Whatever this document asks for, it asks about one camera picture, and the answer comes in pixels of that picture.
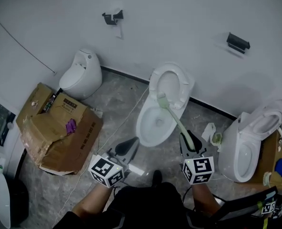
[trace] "white toilet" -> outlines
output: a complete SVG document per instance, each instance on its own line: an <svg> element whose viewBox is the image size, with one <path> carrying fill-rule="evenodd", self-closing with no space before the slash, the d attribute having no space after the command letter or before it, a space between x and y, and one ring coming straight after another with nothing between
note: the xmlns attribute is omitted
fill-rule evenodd
<svg viewBox="0 0 282 229"><path fill-rule="evenodd" d="M102 71L97 55L81 49L74 56L72 66L60 79L60 88L70 97L83 100L102 84Z"/></svg>
<svg viewBox="0 0 282 229"><path fill-rule="evenodd" d="M142 145L152 147L162 143L177 125L171 114L159 107L157 93L166 94L170 108L180 118L188 104L193 86L194 80L176 63L166 62L153 71L150 93L141 109L136 126L136 135Z"/></svg>
<svg viewBox="0 0 282 229"><path fill-rule="evenodd" d="M222 134L218 157L220 172L235 182L246 182L254 174L261 141L282 123L282 100L258 107L252 114L243 112Z"/></svg>

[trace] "baseboard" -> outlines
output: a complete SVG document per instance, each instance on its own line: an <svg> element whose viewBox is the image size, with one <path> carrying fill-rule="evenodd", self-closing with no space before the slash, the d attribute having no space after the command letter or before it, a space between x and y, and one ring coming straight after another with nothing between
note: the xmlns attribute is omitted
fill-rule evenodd
<svg viewBox="0 0 282 229"><path fill-rule="evenodd" d="M121 71L117 71L115 69L111 69L111 68L108 68L108 67L105 67L105 66L101 66L101 68L104 71L108 71L108 72L111 72L111 73L114 73L114 74L118 74L118 75L127 77L129 79L132 79L132 80L135 80L135 81L147 84L147 85L150 83L150 81L146 81L144 79L138 78L136 76L133 76L133 75L130 75L130 74L127 74L127 73L123 73ZM200 105L200 106L202 106L204 108L210 109L210 110L212 110L212 111L214 111L214 112L216 112L216 113L218 113L220 115L223 115L223 116L225 116L225 117L227 117L227 118L229 118L229 119L231 119L233 121L237 119L235 116L233 116L233 115L231 115L231 114L229 114L227 112L224 112L223 110L215 108L215 107L213 107L213 106L211 106L209 104L206 104L206 103L204 103L204 102L202 102L200 100L197 100L195 98L190 97L189 101L191 101L191 102L193 102L195 104L198 104L198 105Z"/></svg>

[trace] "shoe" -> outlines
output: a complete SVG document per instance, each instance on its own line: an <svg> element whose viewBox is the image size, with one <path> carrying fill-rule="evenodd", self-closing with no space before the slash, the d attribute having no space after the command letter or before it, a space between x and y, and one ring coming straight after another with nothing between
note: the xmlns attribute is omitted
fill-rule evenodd
<svg viewBox="0 0 282 229"><path fill-rule="evenodd" d="M152 185L151 187L156 187L157 185L162 183L162 173L160 170L155 170L152 175Z"/></svg>

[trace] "toilet brush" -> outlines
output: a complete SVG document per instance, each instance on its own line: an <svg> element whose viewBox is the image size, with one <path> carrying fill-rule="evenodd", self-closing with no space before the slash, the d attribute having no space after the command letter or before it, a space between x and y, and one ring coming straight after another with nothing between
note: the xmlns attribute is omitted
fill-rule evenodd
<svg viewBox="0 0 282 229"><path fill-rule="evenodd" d="M170 112L170 114L173 116L174 120L177 122L179 128L181 129L182 134L185 136L185 139L187 140L190 149L195 150L193 140L192 140L191 136L189 135L188 131L185 129L185 127L183 126L183 124L181 123L181 121L179 120L177 115L170 109L170 103L169 103L168 99L166 98L165 93L158 93L157 94L157 101L158 101L158 104L161 108L166 109Z"/></svg>

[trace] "purple object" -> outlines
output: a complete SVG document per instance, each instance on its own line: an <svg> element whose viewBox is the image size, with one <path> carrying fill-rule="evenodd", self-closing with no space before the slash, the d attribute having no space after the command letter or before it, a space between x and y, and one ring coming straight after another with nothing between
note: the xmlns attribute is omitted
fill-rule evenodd
<svg viewBox="0 0 282 229"><path fill-rule="evenodd" d="M67 135L74 133L76 129L76 122L74 119L70 119L66 124Z"/></svg>

